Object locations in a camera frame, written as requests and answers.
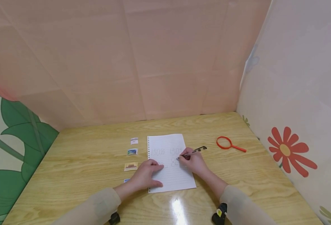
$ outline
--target black pen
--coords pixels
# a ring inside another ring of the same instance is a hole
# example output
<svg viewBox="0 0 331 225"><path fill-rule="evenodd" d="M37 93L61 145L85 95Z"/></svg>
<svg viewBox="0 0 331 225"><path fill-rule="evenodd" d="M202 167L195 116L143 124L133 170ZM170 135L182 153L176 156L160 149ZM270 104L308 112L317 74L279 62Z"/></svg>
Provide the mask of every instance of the black pen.
<svg viewBox="0 0 331 225"><path fill-rule="evenodd" d="M194 149L193 152L190 152L190 153L184 154L184 155L182 155L182 156L183 156L184 158L186 158L187 156L190 156L190 155L192 155L192 154L194 154L194 153L196 153L196 152L200 152L202 149L207 149L207 147L206 147L206 146L202 146L202 147L200 147L200 148Z"/></svg>

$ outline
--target wooden table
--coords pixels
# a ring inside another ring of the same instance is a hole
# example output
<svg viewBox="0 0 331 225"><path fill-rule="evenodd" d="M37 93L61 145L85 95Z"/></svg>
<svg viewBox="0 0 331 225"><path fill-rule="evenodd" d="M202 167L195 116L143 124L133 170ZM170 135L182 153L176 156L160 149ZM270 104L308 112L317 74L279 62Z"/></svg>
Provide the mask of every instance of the wooden table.
<svg viewBox="0 0 331 225"><path fill-rule="evenodd" d="M322 224L241 117L221 113L63 130L4 225L52 223L95 192L130 178L134 171L124 172L124 164L147 159L148 135L171 133L182 133L188 147L207 146L202 154L209 168L248 194L278 224ZM220 149L216 138L221 135L247 152ZM139 144L130 145L133 137ZM130 148L138 148L139 155L127 156ZM218 199L195 179L195 189L134 195L118 208L120 224L211 224Z"/></svg>

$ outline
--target hand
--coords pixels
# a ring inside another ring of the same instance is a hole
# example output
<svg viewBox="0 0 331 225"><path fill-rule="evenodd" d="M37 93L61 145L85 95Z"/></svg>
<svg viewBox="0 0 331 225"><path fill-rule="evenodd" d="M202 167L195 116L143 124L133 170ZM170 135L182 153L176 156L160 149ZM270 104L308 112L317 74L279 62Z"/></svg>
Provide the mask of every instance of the hand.
<svg viewBox="0 0 331 225"><path fill-rule="evenodd" d="M147 161L142 162L130 180L114 188L115 192L120 197L120 200L125 200L139 190L163 187L161 182L152 179L152 174L163 169L163 167L163 165L159 165L153 159L148 159Z"/></svg>
<svg viewBox="0 0 331 225"><path fill-rule="evenodd" d="M180 163L189 168L193 173L202 177L202 175L206 174L210 170L208 169L206 162L203 160L202 154L200 152L196 152L190 156L190 158L184 158L182 155L193 152L193 149L187 147L179 157Z"/></svg>
<svg viewBox="0 0 331 225"><path fill-rule="evenodd" d="M136 190L146 188L163 187L163 184L152 179L152 174L163 169L164 165L159 165L155 160L148 159L142 162L134 175L127 181L131 183Z"/></svg>

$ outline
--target magnifying glass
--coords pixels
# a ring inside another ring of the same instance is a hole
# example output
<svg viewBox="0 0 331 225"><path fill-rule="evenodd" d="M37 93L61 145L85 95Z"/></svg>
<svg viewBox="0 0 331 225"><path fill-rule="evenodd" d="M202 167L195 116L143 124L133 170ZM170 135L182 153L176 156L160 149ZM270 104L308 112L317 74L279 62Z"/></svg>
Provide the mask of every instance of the magnifying glass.
<svg viewBox="0 0 331 225"><path fill-rule="evenodd" d="M226 139L226 140L228 140L228 142L229 142L229 146L228 146L228 147L223 147L222 145L220 145L220 144L218 143L218 140L219 140L219 139ZM229 138L227 138L227 137L224 137L224 136L220 136L220 137L217 138L217 145L218 145L218 147L220 147L221 149L235 148L235 149L238 149L239 151L247 152L247 150L242 149L241 147L238 147L238 146L233 145L231 139L229 139Z"/></svg>

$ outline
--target white paper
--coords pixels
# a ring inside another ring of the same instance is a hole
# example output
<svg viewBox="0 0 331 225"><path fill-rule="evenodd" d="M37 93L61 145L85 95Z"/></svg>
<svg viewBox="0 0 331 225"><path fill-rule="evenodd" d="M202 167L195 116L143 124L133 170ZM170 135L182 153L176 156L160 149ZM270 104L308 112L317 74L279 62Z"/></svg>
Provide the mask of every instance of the white paper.
<svg viewBox="0 0 331 225"><path fill-rule="evenodd" d="M136 138L136 137L131 138L130 144L138 144L138 138Z"/></svg>
<svg viewBox="0 0 331 225"><path fill-rule="evenodd" d="M149 188L148 193L168 192L196 188L193 173L180 165L177 157L186 148L181 133L148 136L148 159L154 159L165 167L152 178L163 183L163 187Z"/></svg>

